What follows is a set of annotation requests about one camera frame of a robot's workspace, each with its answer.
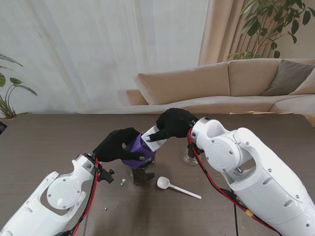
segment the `beige sofa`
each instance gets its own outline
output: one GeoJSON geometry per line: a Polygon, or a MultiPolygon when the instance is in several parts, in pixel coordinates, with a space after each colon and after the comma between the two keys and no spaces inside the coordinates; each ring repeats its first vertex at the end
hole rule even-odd
{"type": "MultiPolygon", "coordinates": [[[[315,59],[288,59],[315,64],[315,59]]],[[[315,117],[315,94],[261,96],[276,77],[280,59],[222,62],[194,69],[139,74],[139,90],[126,92],[135,111],[160,113],[170,107],[193,113],[295,112],[315,117]]]]}

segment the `circular joint cover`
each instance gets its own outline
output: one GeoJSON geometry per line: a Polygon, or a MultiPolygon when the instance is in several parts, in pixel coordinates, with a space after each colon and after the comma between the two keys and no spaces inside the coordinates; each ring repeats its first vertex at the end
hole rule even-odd
{"type": "Polygon", "coordinates": [[[226,136],[217,136],[211,140],[205,149],[209,164],[220,172],[229,172],[237,168],[241,161],[237,145],[226,136]]]}
{"type": "Polygon", "coordinates": [[[76,204],[81,186],[70,177],[57,178],[48,188],[47,200],[56,209],[68,209],[76,204]]]}

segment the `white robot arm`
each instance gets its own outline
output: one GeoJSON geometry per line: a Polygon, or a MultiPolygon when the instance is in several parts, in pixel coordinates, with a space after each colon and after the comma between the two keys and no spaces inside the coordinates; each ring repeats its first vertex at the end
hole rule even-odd
{"type": "Polygon", "coordinates": [[[303,183],[250,130],[228,131],[219,121],[202,118],[190,137],[252,213],[283,236],[315,236],[315,206],[303,183]],[[251,158],[256,166],[241,172],[251,158]]]}
{"type": "MultiPolygon", "coordinates": [[[[95,162],[88,154],[79,155],[72,164],[74,170],[70,174],[49,174],[7,222],[0,236],[55,236],[62,232],[86,196],[82,183],[93,180],[95,175],[95,162]],[[66,214],[56,214],[41,203],[45,190],[49,204],[55,209],[66,209],[66,214]]],[[[102,173],[98,178],[113,180],[113,171],[104,174],[105,178],[102,173]]]]}

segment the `dark wooden table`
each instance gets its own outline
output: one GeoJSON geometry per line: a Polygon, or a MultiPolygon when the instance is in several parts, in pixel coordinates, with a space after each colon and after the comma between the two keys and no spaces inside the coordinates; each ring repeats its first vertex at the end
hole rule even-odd
{"type": "MultiPolygon", "coordinates": [[[[0,135],[0,228],[44,177],[57,171],[72,172],[71,159],[92,150],[115,129],[134,127],[140,132],[155,124],[157,115],[24,115],[0,135]]],[[[315,197],[315,130],[300,115],[211,115],[233,130],[251,129],[302,179],[315,197]]],[[[157,152],[157,172],[174,185],[202,196],[160,190],[156,180],[135,186],[125,166],[116,160],[104,165],[115,171],[115,181],[98,185],[82,236],[235,236],[233,204],[217,193],[199,167],[184,165],[179,153],[185,139],[171,138],[157,152]]],[[[227,187],[223,177],[206,165],[214,180],[227,187]]],[[[91,183],[85,183],[89,190],[91,183]]],[[[276,234],[237,211],[239,235],[276,234]]]]}

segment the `red cable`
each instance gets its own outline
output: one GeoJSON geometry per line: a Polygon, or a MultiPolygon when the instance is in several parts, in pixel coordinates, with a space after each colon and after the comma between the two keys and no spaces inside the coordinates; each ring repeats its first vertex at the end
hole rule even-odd
{"type": "MultiPolygon", "coordinates": [[[[95,158],[95,167],[96,167],[96,169],[98,169],[98,159],[97,159],[97,158],[95,158]]],[[[92,198],[91,198],[90,204],[89,204],[89,206],[88,206],[88,209],[87,209],[87,211],[85,212],[85,214],[83,215],[83,218],[82,218],[82,219],[84,219],[84,218],[87,216],[87,214],[89,213],[90,208],[91,208],[91,206],[92,206],[92,202],[93,202],[93,200],[94,200],[94,195],[95,195],[96,187],[97,187],[97,172],[96,172],[95,174],[96,174],[96,177],[95,177],[95,182],[94,182],[94,189],[93,189],[93,193],[92,193],[92,198]]],[[[80,226],[80,223],[77,225],[77,227],[75,227],[75,230],[73,231],[72,236],[75,235],[75,233],[77,232],[79,226],[80,226]]]]}
{"type": "MultiPolygon", "coordinates": [[[[191,131],[192,131],[192,128],[189,130],[189,133],[188,133],[188,140],[189,140],[189,144],[192,144],[192,140],[191,140],[191,131]]],[[[236,206],[238,206],[242,211],[246,211],[244,209],[244,207],[242,205],[240,205],[238,202],[234,201],[232,198],[230,198],[220,187],[218,187],[216,185],[216,183],[213,181],[213,179],[211,178],[211,176],[209,175],[209,173],[207,172],[205,166],[203,165],[203,163],[201,162],[201,159],[197,153],[197,151],[195,150],[195,148],[192,148],[197,160],[198,160],[198,163],[201,167],[201,169],[204,171],[204,173],[206,174],[208,180],[213,184],[213,186],[220,192],[222,193],[226,198],[228,198],[231,202],[233,202],[236,206]]],[[[252,217],[255,221],[257,221],[258,223],[262,224],[263,226],[267,227],[268,229],[270,230],[273,230],[273,231],[276,231],[274,228],[270,227],[268,224],[266,224],[265,222],[257,219],[255,216],[252,217]]]]}

